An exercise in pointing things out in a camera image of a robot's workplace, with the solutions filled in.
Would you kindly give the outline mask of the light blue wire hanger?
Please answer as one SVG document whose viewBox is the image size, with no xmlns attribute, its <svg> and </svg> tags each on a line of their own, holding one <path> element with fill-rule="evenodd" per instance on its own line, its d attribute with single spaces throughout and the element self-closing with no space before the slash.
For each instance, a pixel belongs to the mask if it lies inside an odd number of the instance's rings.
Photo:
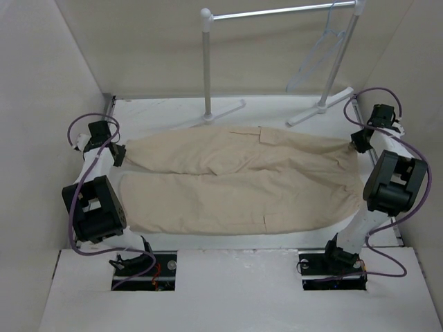
<svg viewBox="0 0 443 332">
<path fill-rule="evenodd" d="M 327 19 L 320 38 L 312 46 L 302 61 L 297 73 L 288 81 L 285 91 L 294 92 L 299 86 L 308 81 L 318 68 L 329 59 L 342 44 L 346 31 L 337 30 L 331 26 L 332 11 L 338 8 L 334 1 L 327 12 Z"/>
</svg>

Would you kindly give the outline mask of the beige trousers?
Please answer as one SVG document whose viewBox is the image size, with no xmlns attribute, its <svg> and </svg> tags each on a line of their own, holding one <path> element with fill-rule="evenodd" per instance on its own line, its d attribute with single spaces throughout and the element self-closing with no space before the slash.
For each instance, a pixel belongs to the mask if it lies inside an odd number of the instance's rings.
<svg viewBox="0 0 443 332">
<path fill-rule="evenodd" d="M 269 127 L 196 127 L 130 140 L 119 182 L 133 230 L 200 235 L 317 230 L 362 204 L 345 140 Z"/>
</svg>

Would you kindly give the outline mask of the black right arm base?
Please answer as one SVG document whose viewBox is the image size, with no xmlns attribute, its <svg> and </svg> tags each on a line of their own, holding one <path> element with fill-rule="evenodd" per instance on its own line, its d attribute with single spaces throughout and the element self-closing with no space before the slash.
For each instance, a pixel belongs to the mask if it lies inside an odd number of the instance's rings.
<svg viewBox="0 0 443 332">
<path fill-rule="evenodd" d="M 328 259 L 322 250 L 298 252 L 296 270 L 304 291 L 365 291 L 368 278 L 364 263 L 357 257 L 348 264 Z"/>
</svg>

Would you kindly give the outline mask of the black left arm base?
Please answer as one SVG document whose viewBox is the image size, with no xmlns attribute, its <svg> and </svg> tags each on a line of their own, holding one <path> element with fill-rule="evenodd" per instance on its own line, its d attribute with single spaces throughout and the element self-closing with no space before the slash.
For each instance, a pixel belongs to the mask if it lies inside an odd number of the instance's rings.
<svg viewBox="0 0 443 332">
<path fill-rule="evenodd" d="M 140 255 L 124 259 L 117 254 L 109 260 L 114 269 L 112 291 L 174 291 L 177 273 L 177 251 L 154 252 L 155 264 L 150 257 Z"/>
</svg>

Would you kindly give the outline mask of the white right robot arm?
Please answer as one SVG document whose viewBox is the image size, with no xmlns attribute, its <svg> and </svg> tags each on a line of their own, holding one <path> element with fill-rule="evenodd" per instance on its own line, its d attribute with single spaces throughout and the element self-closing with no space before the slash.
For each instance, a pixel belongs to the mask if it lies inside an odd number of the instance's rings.
<svg viewBox="0 0 443 332">
<path fill-rule="evenodd" d="M 351 135 L 359 153 L 374 150 L 377 163 L 363 188 L 363 204 L 350 224 L 327 242 L 321 256 L 323 269 L 331 274 L 353 266 L 366 239 L 388 219 L 409 211 L 428 171 L 423 157 L 415 158 L 401 143 L 404 129 L 395 108 L 376 104 L 365 127 Z"/>
</svg>

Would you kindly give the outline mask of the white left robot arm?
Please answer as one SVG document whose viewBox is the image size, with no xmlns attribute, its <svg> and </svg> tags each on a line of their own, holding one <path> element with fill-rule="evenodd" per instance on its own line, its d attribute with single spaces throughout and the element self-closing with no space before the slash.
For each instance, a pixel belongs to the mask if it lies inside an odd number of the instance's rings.
<svg viewBox="0 0 443 332">
<path fill-rule="evenodd" d="M 113 118 L 88 124 L 89 133 L 71 137 L 68 142 L 83 157 L 80 175 L 72 185 L 62 189 L 62 198 L 69 213 L 70 240 L 82 243 L 103 243 L 105 252 L 126 251 L 135 254 L 124 259 L 120 254 L 109 261 L 115 271 L 126 277 L 146 276 L 153 272 L 156 258 L 150 244 L 133 233 L 115 190 L 109 180 L 110 171 L 121 167 L 126 149 L 118 143 L 120 126 Z"/>
</svg>

